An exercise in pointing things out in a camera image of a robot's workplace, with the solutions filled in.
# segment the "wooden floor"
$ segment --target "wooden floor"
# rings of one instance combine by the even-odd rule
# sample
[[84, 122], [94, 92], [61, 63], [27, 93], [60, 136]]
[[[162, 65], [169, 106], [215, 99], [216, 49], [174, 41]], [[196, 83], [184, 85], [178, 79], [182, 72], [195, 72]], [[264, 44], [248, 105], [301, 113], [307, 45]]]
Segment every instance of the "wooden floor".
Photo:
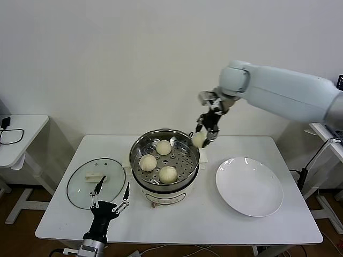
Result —
[[[14, 225], [6, 225], [5, 220], [11, 209], [19, 199], [23, 192], [23, 187], [14, 187], [11, 194], [5, 194], [0, 199], [0, 256], [11, 257], [48, 257], [51, 250], [55, 248], [64, 248], [65, 246], [58, 241], [41, 240], [35, 237], [35, 229], [42, 219], [43, 211], [24, 210], [20, 213]], [[333, 193], [322, 193], [326, 196], [332, 208], [335, 210], [338, 217], [343, 221], [343, 205], [336, 202], [333, 198]], [[51, 196], [42, 188], [36, 188], [29, 200], [32, 201], [49, 201]], [[320, 206], [314, 196], [307, 201], [310, 209], [320, 209]], [[317, 221], [319, 229], [326, 233], [335, 244], [343, 240], [342, 235], [336, 234], [331, 223], [325, 220]], [[142, 252], [145, 249], [154, 247], [155, 245], [136, 245], [136, 244], [110, 244], [105, 250], [106, 257], [126, 257], [135, 250]], [[319, 245], [304, 246], [308, 257], [321, 256], [340, 256], [333, 245], [324, 239], [324, 242]], [[152, 250], [144, 254], [144, 257], [165, 256], [165, 257], [182, 257], [198, 250], [196, 246], [166, 246], [158, 250]], [[249, 246], [213, 246], [211, 250], [218, 253], [221, 257], [252, 257], [253, 253]], [[293, 247], [289, 250], [292, 257], [305, 257], [304, 250], [300, 246]], [[192, 256], [210, 257], [215, 256], [210, 252], [201, 251]]]

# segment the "ceramic plate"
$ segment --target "ceramic plate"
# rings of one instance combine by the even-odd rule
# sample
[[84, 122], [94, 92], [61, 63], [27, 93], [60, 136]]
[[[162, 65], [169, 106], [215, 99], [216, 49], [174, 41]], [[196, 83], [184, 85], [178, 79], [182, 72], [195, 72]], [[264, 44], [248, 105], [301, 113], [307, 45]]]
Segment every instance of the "ceramic plate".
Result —
[[235, 210], [251, 217], [272, 215], [284, 199], [281, 183], [273, 171], [250, 158], [224, 161], [215, 181], [223, 199]]

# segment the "stainless steel steamer basket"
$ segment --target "stainless steel steamer basket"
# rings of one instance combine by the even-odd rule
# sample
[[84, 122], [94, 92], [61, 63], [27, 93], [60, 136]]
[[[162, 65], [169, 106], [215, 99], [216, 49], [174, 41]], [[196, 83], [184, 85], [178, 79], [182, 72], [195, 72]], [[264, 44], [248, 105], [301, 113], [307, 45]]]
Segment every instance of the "stainless steel steamer basket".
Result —
[[[167, 140], [172, 146], [168, 155], [159, 155], [156, 144]], [[157, 167], [151, 171], [143, 171], [139, 166], [142, 156], [151, 154], [157, 160]], [[130, 165], [136, 181], [144, 188], [157, 193], [177, 192], [187, 187], [198, 172], [200, 152], [192, 143], [191, 138], [179, 131], [169, 128], [154, 130], [139, 137], [130, 150]], [[177, 181], [163, 184], [159, 179], [159, 171], [164, 166], [172, 166], [177, 171]]]

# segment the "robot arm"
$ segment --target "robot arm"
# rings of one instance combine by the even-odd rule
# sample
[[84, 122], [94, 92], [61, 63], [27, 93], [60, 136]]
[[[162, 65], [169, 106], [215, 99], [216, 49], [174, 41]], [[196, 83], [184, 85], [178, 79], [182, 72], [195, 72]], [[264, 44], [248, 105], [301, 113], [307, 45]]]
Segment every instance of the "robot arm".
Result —
[[103, 176], [96, 185], [95, 190], [90, 192], [91, 212], [94, 215], [89, 232], [83, 236], [83, 242], [79, 250], [74, 249], [55, 249], [62, 250], [63, 254], [76, 254], [76, 257], [103, 257], [103, 249], [107, 243], [107, 229], [111, 220], [118, 218], [119, 214], [129, 206], [130, 183], [126, 187], [122, 203], [117, 206], [112, 202], [98, 201], [98, 195], [102, 189], [102, 184], [106, 176]]
[[203, 147], [218, 135], [218, 121], [238, 99], [246, 99], [281, 117], [299, 122], [326, 122], [343, 128], [343, 93], [324, 78], [247, 62], [232, 61], [220, 73], [213, 91], [200, 92], [209, 111], [197, 120], [207, 130]]

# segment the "glass lid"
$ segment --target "glass lid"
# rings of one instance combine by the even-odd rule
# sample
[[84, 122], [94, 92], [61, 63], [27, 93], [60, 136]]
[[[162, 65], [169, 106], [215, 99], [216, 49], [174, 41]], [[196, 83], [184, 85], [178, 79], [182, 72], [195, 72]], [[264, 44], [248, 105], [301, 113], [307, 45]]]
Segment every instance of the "glass lid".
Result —
[[109, 158], [91, 160], [79, 167], [68, 181], [66, 194], [69, 201], [81, 208], [91, 206], [90, 192], [106, 176], [98, 200], [112, 202], [125, 184], [125, 171], [121, 164]]

